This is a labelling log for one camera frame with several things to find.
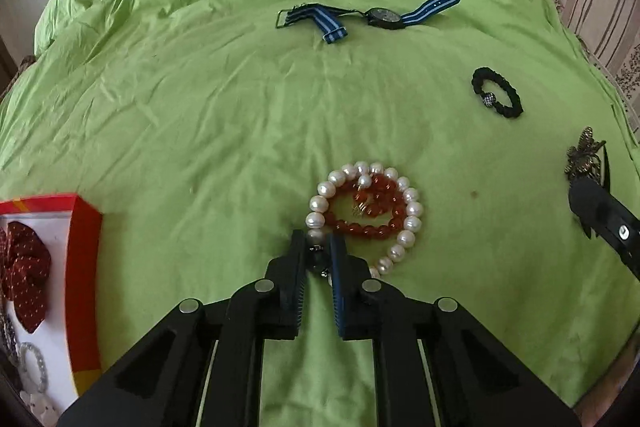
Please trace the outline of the white dotted scrunchie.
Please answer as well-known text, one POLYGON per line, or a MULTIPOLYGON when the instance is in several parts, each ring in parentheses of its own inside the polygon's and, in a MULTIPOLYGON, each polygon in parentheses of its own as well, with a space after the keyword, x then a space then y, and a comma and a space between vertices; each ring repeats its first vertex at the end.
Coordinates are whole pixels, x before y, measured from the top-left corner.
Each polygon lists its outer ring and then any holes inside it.
POLYGON ((40 421, 43 426, 55 426, 58 423, 60 415, 55 410, 54 405, 49 398, 43 393, 29 393, 25 390, 20 391, 20 398, 28 408, 29 412, 40 421))

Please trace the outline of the grey organza scrunchie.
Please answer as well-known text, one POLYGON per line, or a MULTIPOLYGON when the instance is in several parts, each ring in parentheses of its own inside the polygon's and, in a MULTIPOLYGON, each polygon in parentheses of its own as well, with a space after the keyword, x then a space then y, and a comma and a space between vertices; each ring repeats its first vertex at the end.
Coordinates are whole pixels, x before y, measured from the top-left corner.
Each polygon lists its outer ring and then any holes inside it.
POLYGON ((20 367, 20 343, 15 334, 13 323, 6 310, 1 308, 1 342, 11 364, 20 367))

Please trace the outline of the red-rimmed white tray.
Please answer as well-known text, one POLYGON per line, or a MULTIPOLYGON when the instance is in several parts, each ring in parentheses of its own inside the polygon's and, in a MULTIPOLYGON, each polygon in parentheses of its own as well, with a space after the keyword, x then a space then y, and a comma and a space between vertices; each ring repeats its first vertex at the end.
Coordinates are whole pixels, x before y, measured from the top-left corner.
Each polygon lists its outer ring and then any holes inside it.
POLYGON ((51 255, 47 314, 29 334, 4 309, 20 343, 22 386, 40 392, 62 414, 101 376, 96 339, 96 259, 102 215, 77 194, 11 199, 1 204, 1 226, 18 221, 32 228, 51 255))

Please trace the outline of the striped floral pillow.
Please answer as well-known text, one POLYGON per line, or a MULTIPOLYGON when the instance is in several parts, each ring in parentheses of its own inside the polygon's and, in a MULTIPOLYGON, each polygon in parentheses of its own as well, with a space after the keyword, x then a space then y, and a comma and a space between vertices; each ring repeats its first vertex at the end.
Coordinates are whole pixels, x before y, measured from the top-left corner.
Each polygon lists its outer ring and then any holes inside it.
POLYGON ((588 61, 623 99, 628 124, 639 133, 639 0, 554 0, 563 25, 588 61))

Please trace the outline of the dark red dotted scrunchie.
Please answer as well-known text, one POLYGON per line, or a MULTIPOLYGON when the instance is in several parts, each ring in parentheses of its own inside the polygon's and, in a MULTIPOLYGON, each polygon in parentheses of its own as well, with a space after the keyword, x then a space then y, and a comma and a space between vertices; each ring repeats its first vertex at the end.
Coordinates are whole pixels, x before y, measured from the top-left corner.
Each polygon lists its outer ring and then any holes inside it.
POLYGON ((33 334, 47 314, 51 255, 37 233, 10 221, 1 230, 1 296, 13 303, 17 322, 33 334))

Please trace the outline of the green bed sheet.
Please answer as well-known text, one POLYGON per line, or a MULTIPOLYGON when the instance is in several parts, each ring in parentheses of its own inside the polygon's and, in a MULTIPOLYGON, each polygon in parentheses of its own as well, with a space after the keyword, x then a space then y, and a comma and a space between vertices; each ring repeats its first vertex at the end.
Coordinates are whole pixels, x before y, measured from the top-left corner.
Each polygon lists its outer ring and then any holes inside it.
POLYGON ((552 0, 461 0, 418 26, 358 16, 327 44, 306 3, 408 13, 426 0, 50 0, 37 60, 1 105, 1 195, 73 192, 103 225, 98 343, 114 364, 180 300, 264 273, 317 185, 358 160, 419 191, 390 283, 457 299, 564 401, 639 321, 639 284, 567 204, 565 154, 606 142, 639 206, 620 98, 552 0))

